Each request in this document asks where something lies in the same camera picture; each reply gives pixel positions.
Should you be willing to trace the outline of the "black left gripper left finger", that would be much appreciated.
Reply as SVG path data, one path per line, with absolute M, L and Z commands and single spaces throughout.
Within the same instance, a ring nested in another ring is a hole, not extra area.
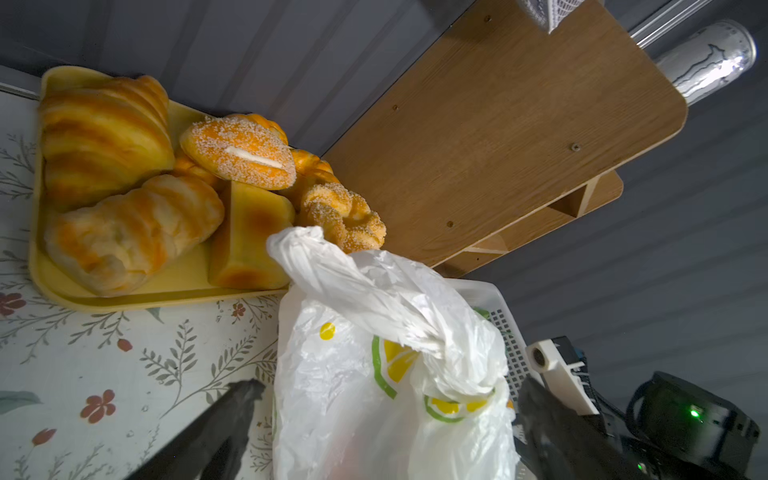
M 265 385 L 231 383 L 229 390 L 151 459 L 131 479 L 234 479 L 249 442 L 256 403 Z

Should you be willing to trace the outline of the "tray of bread rolls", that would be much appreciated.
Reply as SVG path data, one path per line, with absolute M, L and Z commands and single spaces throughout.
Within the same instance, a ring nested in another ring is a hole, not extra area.
M 343 254 L 384 244 L 379 215 L 276 123 L 208 117 L 150 76 L 49 69 L 38 134 L 28 266 L 70 309 L 283 292 L 289 279 L 267 243 L 297 225 Z

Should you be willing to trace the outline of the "left gripper triangular right finger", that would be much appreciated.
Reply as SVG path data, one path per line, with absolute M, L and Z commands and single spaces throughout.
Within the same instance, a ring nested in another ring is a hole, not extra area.
M 526 437 L 524 461 L 538 479 L 645 479 L 590 424 L 539 382 L 526 379 L 516 403 Z

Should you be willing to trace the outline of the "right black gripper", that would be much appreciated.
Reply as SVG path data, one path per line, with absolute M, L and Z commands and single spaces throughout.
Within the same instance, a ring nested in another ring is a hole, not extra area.
M 600 404 L 623 422 L 620 453 L 645 479 L 745 479 L 761 430 L 743 410 L 691 382 L 655 372 L 625 410 Z

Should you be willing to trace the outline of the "white plastic produce basket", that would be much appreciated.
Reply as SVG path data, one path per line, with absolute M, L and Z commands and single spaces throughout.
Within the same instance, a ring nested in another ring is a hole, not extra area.
M 519 390 L 527 378 L 540 380 L 531 367 L 527 344 L 500 290 L 488 282 L 449 279 L 462 298 L 501 333 L 504 341 L 508 372 L 505 376 L 510 392 L 510 405 L 517 409 Z

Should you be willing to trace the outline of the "white Monster can left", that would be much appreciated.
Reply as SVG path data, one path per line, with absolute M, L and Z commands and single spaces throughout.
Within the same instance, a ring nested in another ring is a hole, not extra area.
M 655 63 L 686 104 L 693 105 L 736 80 L 756 59 L 749 31 L 725 19 L 700 29 Z

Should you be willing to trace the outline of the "white plastic grocery bag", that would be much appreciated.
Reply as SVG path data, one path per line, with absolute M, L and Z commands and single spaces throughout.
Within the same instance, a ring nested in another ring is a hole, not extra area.
M 279 307 L 278 479 L 511 479 L 499 329 L 425 265 L 345 254 L 317 227 L 271 236 Z

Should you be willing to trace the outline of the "wooden shelf unit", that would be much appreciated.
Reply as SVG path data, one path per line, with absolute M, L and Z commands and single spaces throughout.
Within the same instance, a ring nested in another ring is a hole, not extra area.
M 478 1 L 327 151 L 386 248 L 463 276 L 617 199 L 687 104 L 598 2 L 553 32 Z

